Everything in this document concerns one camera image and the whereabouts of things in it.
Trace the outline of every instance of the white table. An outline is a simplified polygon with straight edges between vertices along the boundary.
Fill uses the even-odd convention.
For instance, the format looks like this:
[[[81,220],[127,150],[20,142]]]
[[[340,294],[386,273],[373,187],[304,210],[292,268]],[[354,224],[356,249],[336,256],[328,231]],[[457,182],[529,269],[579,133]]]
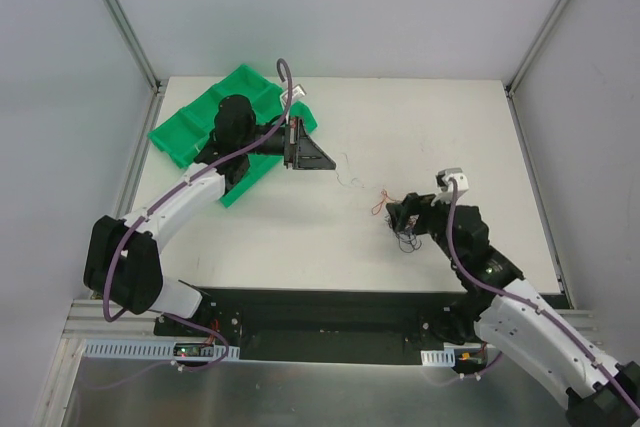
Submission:
[[[158,125],[216,77],[172,77]],[[493,245],[544,293],[559,286],[498,81],[298,78],[336,172],[275,167],[229,209],[212,204],[162,252],[165,275],[209,287],[461,291],[428,237],[400,251],[371,208],[380,191],[402,199],[436,190],[435,174],[462,167]],[[150,146],[134,207],[181,171]]]

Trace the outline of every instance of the green box divider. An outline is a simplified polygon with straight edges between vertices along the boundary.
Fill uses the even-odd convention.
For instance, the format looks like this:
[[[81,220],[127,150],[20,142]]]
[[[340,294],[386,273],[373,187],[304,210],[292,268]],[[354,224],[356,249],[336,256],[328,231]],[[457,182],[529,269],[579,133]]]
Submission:
[[[243,64],[152,130],[149,139],[160,151],[166,152],[178,167],[186,169],[209,138],[220,100],[232,94],[244,95],[251,101],[258,124],[264,124],[282,113],[282,90],[279,85],[269,82]],[[307,132],[313,132],[318,126],[311,110],[302,102],[291,106],[290,115],[302,117]],[[245,177],[220,199],[225,207],[231,206],[273,166],[282,163],[282,157],[249,155],[249,162],[251,166]]]

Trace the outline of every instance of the white wall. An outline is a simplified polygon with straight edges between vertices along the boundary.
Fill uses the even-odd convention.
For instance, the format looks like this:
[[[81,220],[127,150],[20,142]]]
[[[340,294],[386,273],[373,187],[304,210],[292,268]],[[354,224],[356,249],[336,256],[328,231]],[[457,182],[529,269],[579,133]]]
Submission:
[[[517,91],[581,307],[640,359],[640,0],[575,0]]]
[[[0,0],[0,425],[29,425],[150,89],[101,0]]]
[[[120,0],[152,65],[508,80],[555,0]]]

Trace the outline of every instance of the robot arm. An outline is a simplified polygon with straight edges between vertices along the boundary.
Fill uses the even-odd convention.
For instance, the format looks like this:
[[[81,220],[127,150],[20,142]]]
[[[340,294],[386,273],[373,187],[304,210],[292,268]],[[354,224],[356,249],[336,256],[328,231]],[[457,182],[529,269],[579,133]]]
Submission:
[[[456,208],[458,193],[468,189],[460,169],[439,173],[437,181],[437,195],[412,193],[387,205],[391,228],[402,232],[412,222],[414,234],[429,234],[467,290],[432,326],[433,333],[456,344],[479,338],[494,345],[554,396],[571,425],[632,425],[637,410],[624,395],[640,400],[640,367],[622,366],[584,339],[490,245],[478,208]]]
[[[153,310],[192,319],[196,324],[209,319],[210,305],[202,302],[201,292],[162,275],[160,252],[167,242],[192,216],[242,180],[249,169],[248,153],[282,155],[285,166],[294,170],[335,169],[333,160],[311,140],[298,117],[289,118],[266,142],[245,154],[208,168],[239,149],[257,144],[256,140],[272,128],[271,123],[256,125],[246,97],[224,98],[209,140],[171,189],[122,219],[105,216],[96,222],[85,285],[104,295],[110,264],[124,240],[111,282],[111,300],[134,314]]]

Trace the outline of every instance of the gray wall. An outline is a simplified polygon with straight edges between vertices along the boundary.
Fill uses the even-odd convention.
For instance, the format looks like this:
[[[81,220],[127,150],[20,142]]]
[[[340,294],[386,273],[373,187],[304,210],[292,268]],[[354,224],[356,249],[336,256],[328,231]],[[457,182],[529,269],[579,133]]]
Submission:
[[[575,0],[516,93],[580,307],[640,359],[640,0]]]
[[[503,79],[555,0],[120,0],[154,69]]]
[[[30,424],[150,101],[101,0],[0,0],[0,425]]]

